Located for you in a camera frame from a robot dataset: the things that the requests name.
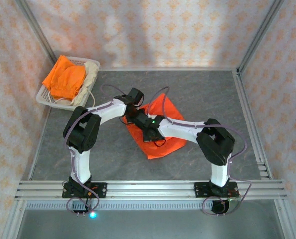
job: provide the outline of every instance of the floral wallpaper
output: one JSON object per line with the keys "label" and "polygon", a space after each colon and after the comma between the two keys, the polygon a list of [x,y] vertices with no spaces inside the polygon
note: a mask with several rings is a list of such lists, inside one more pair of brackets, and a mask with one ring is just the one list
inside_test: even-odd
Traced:
{"label": "floral wallpaper", "polygon": [[13,0],[0,0],[0,238],[45,120],[35,100],[52,67]]}
{"label": "floral wallpaper", "polygon": [[272,2],[28,0],[57,56],[103,68],[236,68]]}
{"label": "floral wallpaper", "polygon": [[285,0],[242,75],[276,179],[296,218],[296,0]]}

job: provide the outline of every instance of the folded orange cloth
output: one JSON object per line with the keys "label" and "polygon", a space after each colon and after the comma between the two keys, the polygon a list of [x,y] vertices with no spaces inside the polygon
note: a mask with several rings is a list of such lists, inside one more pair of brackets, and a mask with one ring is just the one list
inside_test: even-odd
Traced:
{"label": "folded orange cloth", "polygon": [[77,66],[61,55],[43,84],[54,98],[66,97],[72,100],[78,94],[85,77],[85,66]]}
{"label": "folded orange cloth", "polygon": [[[160,94],[151,104],[150,114],[151,115],[163,115],[162,113],[162,100],[164,97],[164,93]],[[144,105],[145,112],[148,108],[149,104]],[[166,97],[164,108],[167,116],[177,119],[184,120],[182,114],[177,110],[171,100]],[[180,138],[168,137],[166,138],[166,142],[163,146],[157,147],[153,142],[144,143],[143,132],[134,125],[127,126],[127,129],[139,148],[144,152],[148,159],[155,159],[165,157],[172,152],[184,147],[186,145],[186,140]]]}

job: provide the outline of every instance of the wire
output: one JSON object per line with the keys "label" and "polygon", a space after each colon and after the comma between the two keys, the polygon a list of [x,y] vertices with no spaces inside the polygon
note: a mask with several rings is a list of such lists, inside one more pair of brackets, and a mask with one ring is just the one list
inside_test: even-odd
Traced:
{"label": "wire", "polygon": [[[89,94],[92,96],[92,98],[93,98],[93,105],[92,105],[92,107],[94,107],[94,106],[95,106],[95,97],[94,97],[93,93],[92,93],[92,92],[89,90],[89,88],[86,87],[86,86],[80,88],[80,90],[83,89],[83,88],[86,88],[87,91],[89,92]],[[67,98],[67,97],[62,97],[62,98],[59,98],[59,99],[55,100],[54,102],[52,102],[52,99],[51,99],[51,97],[50,97],[50,91],[49,91],[49,92],[48,92],[48,99],[49,99],[49,101],[50,101],[51,103],[53,103],[53,104],[58,104],[57,102],[59,102],[60,100],[68,99],[68,98]]]}
{"label": "wire", "polygon": [[126,126],[131,126],[131,125],[134,124],[134,123],[125,123],[125,122],[123,122],[122,119],[121,119],[121,117],[122,117],[122,116],[119,116],[119,121],[120,121],[122,124],[124,124],[124,125],[126,125]]}
{"label": "wire", "polygon": [[104,86],[110,86],[110,87],[113,87],[113,88],[115,88],[116,90],[118,90],[119,92],[121,92],[123,95],[125,95],[125,93],[124,93],[121,89],[119,89],[118,87],[116,87],[116,86],[113,86],[113,85],[111,85],[111,84],[102,84],[102,85],[100,86],[100,90],[101,90],[101,92],[102,92],[104,95],[106,95],[106,96],[108,96],[108,97],[110,97],[110,95],[108,95],[108,94],[104,91]]}
{"label": "wire", "polygon": [[158,145],[155,141],[153,142],[157,147],[163,147],[164,144],[166,143],[166,139],[163,140],[163,144],[162,145]]}
{"label": "wire", "polygon": [[165,94],[164,94],[164,96],[163,96],[162,106],[161,106],[161,107],[162,107],[162,113],[163,113],[163,116],[165,117],[165,119],[166,119],[168,122],[170,122],[170,123],[172,123],[172,124],[174,124],[174,125],[184,126],[184,127],[191,127],[191,128],[211,128],[211,127],[225,128],[225,129],[228,129],[228,130],[230,130],[230,131],[236,133],[236,134],[242,139],[242,141],[243,141],[243,143],[244,143],[243,149],[240,150],[238,153],[234,154],[234,155],[228,160],[228,162],[227,162],[227,163],[228,163],[228,166],[227,166],[227,176],[228,176],[228,178],[230,178],[231,180],[234,180],[234,181],[240,181],[240,182],[246,182],[246,183],[249,183],[249,187],[248,187],[248,189],[246,190],[245,194],[243,195],[243,197],[242,197],[240,203],[239,203],[239,204],[238,204],[238,205],[237,205],[232,211],[230,211],[230,212],[228,212],[228,213],[223,213],[223,214],[212,214],[212,213],[208,213],[208,212],[206,212],[206,211],[204,210],[204,204],[205,204],[205,201],[207,201],[207,200],[209,200],[209,199],[211,198],[211,197],[208,197],[208,198],[206,198],[206,199],[203,201],[203,203],[202,203],[202,207],[201,207],[203,213],[205,213],[205,214],[207,214],[207,215],[210,215],[210,216],[219,216],[219,215],[220,215],[220,216],[224,216],[224,215],[231,214],[231,213],[235,212],[235,211],[241,206],[243,200],[245,199],[246,195],[248,194],[248,192],[249,192],[249,190],[250,190],[250,188],[251,188],[251,186],[252,186],[252,182],[251,182],[251,181],[248,181],[248,180],[238,180],[238,179],[232,178],[232,177],[230,176],[230,164],[232,163],[232,160],[233,160],[234,158],[238,157],[239,155],[243,154],[243,153],[247,150],[248,144],[247,144],[246,140],[245,140],[244,137],[241,135],[241,133],[239,133],[239,132],[236,131],[235,129],[233,129],[233,128],[229,127],[229,126],[226,126],[226,125],[222,125],[222,124],[191,125],[191,124],[178,123],[178,122],[175,122],[175,121],[172,121],[171,119],[169,119],[168,116],[167,116],[166,113],[165,113],[164,104],[165,104],[166,97],[167,97],[167,95],[168,95],[168,93],[169,93],[169,91],[170,91],[170,86],[165,86],[165,87],[161,88],[159,91],[157,91],[157,92],[155,93],[155,95],[154,95],[153,98],[151,99],[151,102],[149,103],[149,106],[148,106],[148,109],[147,109],[147,113],[149,113],[151,103],[152,103],[152,101],[154,100],[154,98],[156,97],[156,95],[157,95],[158,93],[162,92],[163,90],[166,90],[166,92],[165,92]]}
{"label": "wire", "polygon": [[164,99],[165,99],[165,97],[167,96],[167,94],[168,94],[168,92],[169,92],[169,90],[170,90],[170,87],[169,87],[169,86],[166,86],[166,87],[161,88],[160,90],[158,90],[158,91],[154,94],[154,96],[153,96],[152,99],[150,100],[149,105],[148,105],[148,107],[147,107],[147,114],[149,114],[151,104],[152,104],[153,100],[156,98],[157,94],[160,93],[160,92],[162,92],[162,91],[165,90],[165,89],[168,89],[168,91],[166,92],[166,94],[165,94],[165,96],[164,96]]}
{"label": "wire", "polygon": [[[67,132],[67,134],[66,134],[66,136],[65,136],[65,139],[64,139],[64,147],[67,147],[68,150],[70,151],[71,155],[72,155],[72,172],[73,172],[73,175],[75,176],[76,181],[77,181],[77,182],[78,182],[83,188],[85,188],[87,191],[89,191],[89,192],[91,192],[92,194],[94,194],[95,197],[97,198],[97,203],[96,203],[96,205],[95,205],[92,209],[90,209],[86,214],[91,213],[92,210],[94,210],[94,209],[96,209],[96,208],[98,207],[100,199],[99,199],[97,193],[95,193],[92,189],[86,187],[86,186],[85,186],[85,185],[79,180],[78,175],[77,175],[77,172],[76,172],[76,167],[75,167],[75,161],[76,161],[75,158],[76,158],[76,154],[75,154],[75,152],[74,152],[72,149],[70,149],[69,146],[67,145],[67,140],[68,140],[69,135],[72,133],[73,129],[75,128],[75,126],[78,124],[78,122],[79,122],[84,116],[86,116],[86,115],[88,115],[88,114],[90,114],[90,113],[92,113],[92,112],[95,112],[95,111],[98,111],[98,110],[105,109],[105,108],[111,106],[112,104],[113,104],[113,101],[111,101],[111,102],[110,102],[109,104],[107,104],[107,105],[104,105],[104,106],[101,106],[101,107],[97,107],[97,108],[91,109],[91,110],[86,111],[85,113],[81,114],[81,115],[75,120],[75,122],[72,124],[72,126],[69,128],[69,130],[68,130],[68,132]],[[81,198],[77,198],[77,197],[73,197],[73,198],[70,198],[70,199],[67,201],[67,203],[66,203],[66,209],[67,209],[68,211],[70,211],[71,213],[74,213],[74,214],[75,214],[75,212],[74,212],[73,210],[69,209],[69,207],[68,207],[68,206],[69,206],[69,203],[70,203],[73,199],[78,199],[78,200],[80,200],[80,201],[81,201],[81,202],[82,202],[87,208],[90,208],[90,205],[88,205],[83,199],[81,199]]]}
{"label": "wire", "polygon": [[[206,201],[209,200],[209,199],[212,199],[212,198],[217,198],[217,199],[219,199],[219,200],[221,201],[221,204],[223,205],[223,210],[221,211],[221,213],[224,212],[224,211],[226,210],[226,204],[225,204],[225,202],[224,202],[220,197],[218,197],[218,196],[210,196],[210,197],[207,197],[207,198],[202,202],[201,209],[204,209],[204,206],[205,206]],[[211,214],[211,213],[206,213],[206,214],[208,214],[208,215],[215,215],[215,216],[218,215],[218,214]]]}
{"label": "wire", "polygon": [[63,182],[62,182],[62,186],[63,186],[63,187],[64,187],[64,183],[65,183],[65,182],[69,183],[67,180],[63,181]]}
{"label": "wire", "polygon": [[140,100],[140,104],[135,105],[135,107],[140,107],[140,106],[142,106],[142,104],[143,104],[143,102],[144,102],[144,99],[145,99],[145,96],[143,95],[143,97],[142,97],[141,100]]}

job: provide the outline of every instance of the robotic arm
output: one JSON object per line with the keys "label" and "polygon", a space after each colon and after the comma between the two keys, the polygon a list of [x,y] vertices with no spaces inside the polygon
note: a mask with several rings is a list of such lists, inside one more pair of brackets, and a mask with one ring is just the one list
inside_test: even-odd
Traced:
{"label": "robotic arm", "polygon": [[[81,183],[88,186],[91,183],[89,170],[90,149],[94,146],[99,126],[106,121],[120,116],[126,116],[127,122],[133,123],[143,132],[145,142],[164,140],[166,137],[176,137],[194,142],[199,145],[205,157],[211,163],[212,175],[210,178],[211,191],[217,196],[226,194],[225,186],[228,183],[227,163],[231,157],[234,138],[224,128],[203,128],[203,125],[220,124],[215,119],[207,122],[186,122],[175,119],[165,119],[161,115],[147,115],[143,109],[137,109],[136,105],[143,97],[143,93],[132,88],[127,95],[116,96],[112,101],[92,108],[79,106],[73,112],[63,136],[66,137],[68,130],[76,119],[90,111],[75,126],[68,137],[67,145],[71,149],[71,155],[75,156],[74,167],[69,177],[69,182],[78,188],[75,173]],[[83,188],[75,190],[78,197],[83,195]]]}

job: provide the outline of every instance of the plastic basket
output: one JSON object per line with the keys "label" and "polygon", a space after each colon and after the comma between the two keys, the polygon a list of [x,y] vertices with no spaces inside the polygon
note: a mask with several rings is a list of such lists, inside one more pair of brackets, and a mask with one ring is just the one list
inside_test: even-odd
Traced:
{"label": "plastic basket", "polygon": [[[95,60],[91,60],[91,59],[87,59],[87,58],[80,58],[80,57],[72,57],[72,56],[67,56],[67,58],[69,60],[71,60],[76,65],[84,65],[84,63],[86,61],[92,61],[98,67],[100,67],[100,63]],[[93,89],[96,79],[97,79],[97,76],[96,76],[94,82],[88,87],[88,89],[90,91]],[[48,105],[48,106],[51,106],[54,108],[59,108],[59,109],[64,109],[64,110],[71,110],[71,111],[73,111],[77,106],[85,106],[87,99],[89,97],[89,91],[87,91],[87,93],[84,95],[84,97],[79,105],[68,106],[68,105],[63,105],[60,103],[52,103],[53,101],[55,101],[55,99],[52,97],[51,94],[50,94],[50,98],[51,98],[52,102],[50,102],[49,98],[48,98],[48,92],[49,92],[49,90],[47,89],[47,87],[42,84],[41,88],[39,89],[39,91],[36,95],[36,100],[44,105]]]}

